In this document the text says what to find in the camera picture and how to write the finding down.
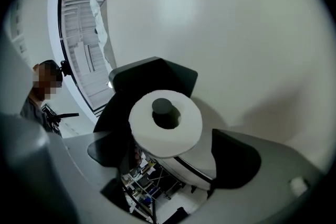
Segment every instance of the small white object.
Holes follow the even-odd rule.
[[[296,177],[289,182],[290,189],[296,197],[300,197],[308,190],[308,185],[302,177]]]
[[[156,169],[154,168],[154,167],[151,167],[149,170],[148,170],[148,172],[147,172],[147,174],[148,175],[150,175],[152,172],[154,172]]]
[[[129,179],[129,175],[128,175],[128,174],[122,175],[122,177],[123,177],[123,179],[126,180],[126,181]]]
[[[163,129],[153,120],[152,103],[168,99],[180,113],[179,125]],[[182,93],[157,90],[143,96],[133,106],[129,122],[135,141],[145,151],[158,158],[171,158],[187,152],[199,141],[202,116],[195,103]]]
[[[142,162],[141,162],[141,164],[140,164],[140,167],[141,167],[141,168],[145,167],[147,163],[148,163],[148,162],[147,162],[145,159],[142,159]]]

